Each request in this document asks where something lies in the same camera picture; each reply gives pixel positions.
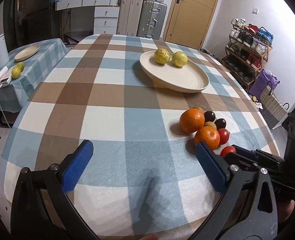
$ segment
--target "beige plate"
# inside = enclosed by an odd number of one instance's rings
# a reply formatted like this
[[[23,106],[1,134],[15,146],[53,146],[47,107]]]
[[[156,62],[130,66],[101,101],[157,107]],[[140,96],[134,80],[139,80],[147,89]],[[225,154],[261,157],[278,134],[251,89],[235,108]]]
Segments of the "beige plate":
[[[159,65],[155,62],[154,51],[148,51],[141,55],[140,63],[150,78],[179,92],[196,93],[206,89],[210,82],[204,70],[190,60],[182,68],[174,66],[171,60]]]
[[[14,59],[16,61],[22,61],[25,60],[31,56],[33,56],[36,52],[38,52],[40,46],[39,45],[33,45],[26,49],[23,49],[21,52],[17,53]]]

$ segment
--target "silver suitcase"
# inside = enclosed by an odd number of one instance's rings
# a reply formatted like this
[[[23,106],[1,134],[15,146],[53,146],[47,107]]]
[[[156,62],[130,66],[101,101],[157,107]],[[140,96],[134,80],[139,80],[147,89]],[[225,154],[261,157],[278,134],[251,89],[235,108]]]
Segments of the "silver suitcase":
[[[167,5],[156,1],[143,1],[137,36],[159,40],[166,17]]]
[[[136,36],[143,0],[121,0],[116,33]]]

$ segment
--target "wooden door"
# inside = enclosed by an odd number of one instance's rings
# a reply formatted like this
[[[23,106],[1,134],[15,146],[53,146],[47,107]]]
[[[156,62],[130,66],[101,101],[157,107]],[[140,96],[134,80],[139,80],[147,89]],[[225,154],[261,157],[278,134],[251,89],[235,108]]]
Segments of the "wooden door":
[[[176,0],[166,41],[199,49],[216,0]]]

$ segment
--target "white cable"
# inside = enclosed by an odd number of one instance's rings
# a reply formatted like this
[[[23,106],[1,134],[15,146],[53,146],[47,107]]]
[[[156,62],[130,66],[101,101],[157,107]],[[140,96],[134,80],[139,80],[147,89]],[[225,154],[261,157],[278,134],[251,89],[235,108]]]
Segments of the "white cable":
[[[0,109],[1,109],[1,111],[2,111],[2,114],[3,114],[4,118],[5,118],[6,123],[8,124],[9,128],[11,128],[10,125],[9,125],[9,123],[8,123],[8,121],[7,121],[7,119],[6,119],[6,117],[5,117],[5,114],[4,114],[4,112],[3,112],[3,109],[2,109],[2,107],[1,107],[1,104],[0,104]]]

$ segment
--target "green plaid tablecloth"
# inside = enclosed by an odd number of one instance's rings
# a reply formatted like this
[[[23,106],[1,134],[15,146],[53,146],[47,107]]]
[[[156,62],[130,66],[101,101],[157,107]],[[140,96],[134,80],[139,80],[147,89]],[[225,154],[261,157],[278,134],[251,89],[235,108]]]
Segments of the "green plaid tablecloth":
[[[12,113],[21,111],[34,89],[68,52],[61,39],[40,41],[12,50],[5,66],[10,69],[16,65],[15,55],[32,45],[39,45],[40,49],[35,55],[23,61],[25,68],[21,76],[13,79],[9,86],[0,89],[0,103],[3,111]]]
[[[210,78],[200,93],[154,83],[141,69],[143,52],[184,51]],[[94,155],[69,197],[101,239],[187,239],[217,201],[178,120],[189,107],[225,118],[228,144],[278,155],[253,102],[230,73],[195,49],[146,38],[92,35],[37,87],[4,147],[1,178],[11,202],[22,167],[60,163],[83,139]]]

